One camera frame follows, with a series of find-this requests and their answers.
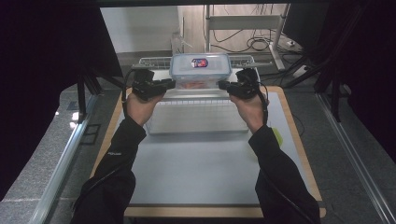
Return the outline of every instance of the hand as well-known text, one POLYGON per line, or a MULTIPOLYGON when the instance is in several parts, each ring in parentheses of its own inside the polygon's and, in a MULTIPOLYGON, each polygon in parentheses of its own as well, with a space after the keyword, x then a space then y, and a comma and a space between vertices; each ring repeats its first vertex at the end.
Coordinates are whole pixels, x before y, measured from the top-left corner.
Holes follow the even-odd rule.
POLYGON ((239 115, 247 123, 247 126, 252 133, 257 132, 257 130, 259 130, 262 125, 264 125, 262 101, 260 100, 260 97, 258 95, 247 100, 240 99, 234 95, 230 95, 230 100, 236 105, 239 115))
POLYGON ((155 96, 148 101, 144 101, 131 93, 128 95, 127 112, 128 115, 140 126, 143 126, 152 115, 155 105, 161 101, 163 95, 155 96))

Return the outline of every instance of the clear plastic box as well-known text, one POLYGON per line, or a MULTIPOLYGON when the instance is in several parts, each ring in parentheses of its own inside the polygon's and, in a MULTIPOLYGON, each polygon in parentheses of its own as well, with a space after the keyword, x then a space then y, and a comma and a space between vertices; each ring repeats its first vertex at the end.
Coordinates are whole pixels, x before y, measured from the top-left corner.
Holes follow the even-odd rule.
POLYGON ((172 57, 169 74, 178 89, 213 89, 233 69, 228 54, 178 54, 172 57))

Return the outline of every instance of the sticker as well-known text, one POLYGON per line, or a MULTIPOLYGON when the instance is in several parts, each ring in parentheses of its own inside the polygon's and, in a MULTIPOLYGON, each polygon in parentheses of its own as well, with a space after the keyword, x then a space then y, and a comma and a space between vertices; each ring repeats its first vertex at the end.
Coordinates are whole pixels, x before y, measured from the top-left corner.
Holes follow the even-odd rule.
POLYGON ((191 61, 192 67, 207 67, 208 64, 207 59, 192 59, 191 61))

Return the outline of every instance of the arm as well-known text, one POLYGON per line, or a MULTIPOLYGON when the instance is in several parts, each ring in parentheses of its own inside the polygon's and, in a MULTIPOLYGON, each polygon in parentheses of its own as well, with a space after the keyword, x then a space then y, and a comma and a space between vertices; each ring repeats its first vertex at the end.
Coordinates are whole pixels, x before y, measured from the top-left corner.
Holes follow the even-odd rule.
POLYGON ((138 145, 146 137, 142 126, 162 98, 143 102, 134 94, 128 96, 128 116, 116 130, 94 176, 83 185, 71 223, 123 222, 123 213, 134 193, 131 169, 138 145))
POLYGON ((230 99, 253 133, 249 144, 257 155, 261 168, 256 192, 266 223, 309 223, 274 186, 298 205, 314 223, 320 223, 318 203, 307 191, 297 166, 279 148, 272 129, 262 122, 262 102, 259 97, 241 100, 230 96, 230 99))

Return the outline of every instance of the black jacket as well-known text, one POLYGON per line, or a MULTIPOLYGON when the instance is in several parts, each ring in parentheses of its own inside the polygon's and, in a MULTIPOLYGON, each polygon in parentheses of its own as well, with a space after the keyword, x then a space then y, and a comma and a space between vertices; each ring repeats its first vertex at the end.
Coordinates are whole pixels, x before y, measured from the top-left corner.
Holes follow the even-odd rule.
MULTIPOLYGON (((71 223, 122 223, 123 213, 134 193, 132 165, 138 145, 145 137, 144 129, 131 118, 122 121, 95 175, 83 185, 71 223)), ((320 223, 318 203, 308 193, 294 162, 280 150, 272 129, 262 126, 248 142, 261 167, 256 192, 264 223, 309 223, 273 185, 297 204, 313 223, 320 223)))

